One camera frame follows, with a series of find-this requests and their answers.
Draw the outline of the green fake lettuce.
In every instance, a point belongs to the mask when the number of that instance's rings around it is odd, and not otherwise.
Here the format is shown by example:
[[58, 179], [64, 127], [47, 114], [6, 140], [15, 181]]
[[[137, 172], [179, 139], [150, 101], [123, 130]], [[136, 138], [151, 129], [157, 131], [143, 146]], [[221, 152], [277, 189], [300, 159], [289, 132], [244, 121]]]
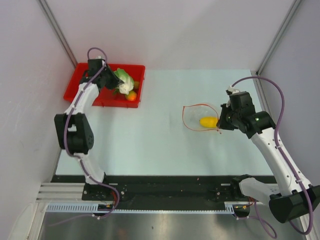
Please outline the green fake lettuce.
[[134, 89], [133, 78], [122, 68], [117, 68], [113, 73], [121, 80], [115, 89], [121, 94], [128, 95]]

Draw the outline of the yellow fake lemon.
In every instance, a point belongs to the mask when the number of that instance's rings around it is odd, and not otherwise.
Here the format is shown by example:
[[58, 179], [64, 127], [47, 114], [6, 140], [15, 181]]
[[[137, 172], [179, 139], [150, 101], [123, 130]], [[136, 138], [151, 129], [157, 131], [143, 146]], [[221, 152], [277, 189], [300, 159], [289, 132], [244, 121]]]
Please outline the yellow fake lemon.
[[202, 117], [199, 120], [199, 124], [204, 127], [204, 128], [216, 128], [217, 127], [217, 123], [218, 123], [219, 119], [217, 117], [214, 116], [206, 116], [206, 117]]

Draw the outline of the brown fake kiwi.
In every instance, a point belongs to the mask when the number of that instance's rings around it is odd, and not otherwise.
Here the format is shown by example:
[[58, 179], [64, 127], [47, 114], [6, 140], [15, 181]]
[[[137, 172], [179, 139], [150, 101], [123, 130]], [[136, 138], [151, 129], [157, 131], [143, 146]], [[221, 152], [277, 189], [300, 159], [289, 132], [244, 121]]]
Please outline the brown fake kiwi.
[[140, 87], [140, 82], [139, 82], [139, 81], [134, 81], [133, 88], [134, 88], [135, 90], [138, 90], [139, 87]]

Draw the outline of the clear zip top bag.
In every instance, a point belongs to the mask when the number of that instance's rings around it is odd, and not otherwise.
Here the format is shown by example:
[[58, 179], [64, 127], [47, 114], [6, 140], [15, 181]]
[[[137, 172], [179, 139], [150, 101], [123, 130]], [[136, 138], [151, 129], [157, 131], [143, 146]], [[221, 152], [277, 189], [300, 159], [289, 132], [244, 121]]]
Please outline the clear zip top bag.
[[221, 134], [221, 130], [216, 128], [205, 128], [199, 123], [199, 120], [203, 117], [217, 117], [219, 119], [221, 110], [210, 103], [196, 103], [192, 105], [184, 105], [182, 107], [182, 123], [185, 128], [190, 131], [205, 133], [205, 132], [215, 132]]

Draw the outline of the orange green fake mango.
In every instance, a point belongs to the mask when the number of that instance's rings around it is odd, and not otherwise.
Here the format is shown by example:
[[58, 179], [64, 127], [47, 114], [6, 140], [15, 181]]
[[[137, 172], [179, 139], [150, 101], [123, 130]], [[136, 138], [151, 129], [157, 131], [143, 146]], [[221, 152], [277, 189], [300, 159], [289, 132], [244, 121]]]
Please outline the orange green fake mango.
[[125, 98], [130, 101], [133, 102], [137, 99], [137, 93], [133, 90], [131, 90], [126, 96]]

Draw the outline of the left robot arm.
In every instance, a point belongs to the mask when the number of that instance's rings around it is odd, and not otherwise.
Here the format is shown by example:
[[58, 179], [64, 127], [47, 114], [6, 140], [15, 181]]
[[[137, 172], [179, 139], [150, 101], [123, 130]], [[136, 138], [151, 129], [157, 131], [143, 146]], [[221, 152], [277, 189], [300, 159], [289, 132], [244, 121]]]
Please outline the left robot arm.
[[111, 188], [104, 183], [104, 171], [89, 157], [95, 139], [86, 111], [103, 88], [113, 90], [123, 81], [114, 74], [103, 58], [89, 59], [87, 64], [88, 70], [80, 80], [73, 101], [64, 113], [55, 115], [54, 124], [60, 148], [79, 163], [86, 183], [95, 185], [93, 194], [98, 199], [105, 200], [110, 196]]

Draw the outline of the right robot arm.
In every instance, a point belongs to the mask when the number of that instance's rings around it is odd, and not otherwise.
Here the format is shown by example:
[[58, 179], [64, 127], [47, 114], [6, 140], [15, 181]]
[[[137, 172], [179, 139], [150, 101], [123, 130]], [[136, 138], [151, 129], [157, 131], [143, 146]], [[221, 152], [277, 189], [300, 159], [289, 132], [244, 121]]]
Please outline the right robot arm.
[[301, 173], [280, 138], [276, 124], [266, 111], [256, 112], [246, 91], [227, 91], [229, 101], [221, 105], [218, 128], [240, 130], [259, 149], [270, 167], [278, 188], [273, 189], [253, 176], [244, 174], [231, 181], [230, 194], [242, 201], [251, 197], [267, 205], [280, 223], [286, 223], [313, 212], [320, 203], [320, 187]]

